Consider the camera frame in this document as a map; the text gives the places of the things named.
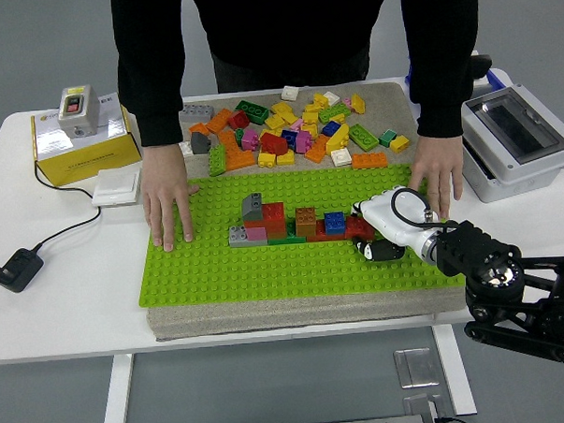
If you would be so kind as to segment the person's left hand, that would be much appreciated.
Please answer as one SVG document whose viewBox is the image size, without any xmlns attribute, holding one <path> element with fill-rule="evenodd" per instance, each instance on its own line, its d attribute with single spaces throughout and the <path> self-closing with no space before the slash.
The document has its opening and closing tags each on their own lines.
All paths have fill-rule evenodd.
<svg viewBox="0 0 564 423">
<path fill-rule="evenodd" d="M 462 137 L 430 138 L 420 136 L 411 164 L 408 187 L 417 190 L 427 181 L 427 200 L 441 219 L 448 219 L 450 205 L 463 193 Z"/>
</svg>

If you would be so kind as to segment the person's right hand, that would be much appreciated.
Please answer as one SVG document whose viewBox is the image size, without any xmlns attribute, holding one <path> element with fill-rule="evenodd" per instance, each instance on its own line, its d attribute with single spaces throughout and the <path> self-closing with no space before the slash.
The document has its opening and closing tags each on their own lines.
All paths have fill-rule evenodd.
<svg viewBox="0 0 564 423">
<path fill-rule="evenodd" d="M 194 239 L 190 196 L 198 187 L 188 183 L 183 152 L 178 144 L 146 147 L 143 154 L 141 194 L 143 211 L 155 247 L 166 252 L 174 248 L 175 213 L 178 210 L 185 241 Z"/>
</svg>

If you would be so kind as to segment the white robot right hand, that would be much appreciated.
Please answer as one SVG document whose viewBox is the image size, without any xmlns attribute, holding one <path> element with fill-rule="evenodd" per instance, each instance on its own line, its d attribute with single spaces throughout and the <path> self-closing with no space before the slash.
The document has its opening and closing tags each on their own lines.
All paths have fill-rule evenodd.
<svg viewBox="0 0 564 423">
<path fill-rule="evenodd" d="M 438 214 L 430 207 L 427 198 L 404 186 L 385 190 L 378 196 L 356 202 L 352 216 L 358 214 L 382 238 L 368 241 L 353 238 L 356 249 L 369 261 L 392 261 L 401 259 L 405 250 L 411 248 L 422 261 L 436 264 Z"/>
</svg>

